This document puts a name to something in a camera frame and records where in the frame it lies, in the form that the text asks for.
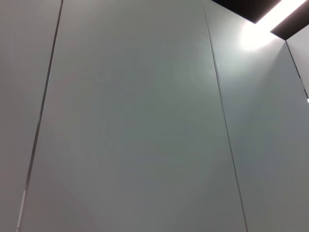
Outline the bright ceiling light strip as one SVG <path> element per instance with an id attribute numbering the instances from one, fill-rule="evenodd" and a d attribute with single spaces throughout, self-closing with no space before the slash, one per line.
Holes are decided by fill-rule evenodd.
<path id="1" fill-rule="evenodd" d="M 256 25 L 264 31 L 272 31 L 307 0 L 281 0 Z"/>

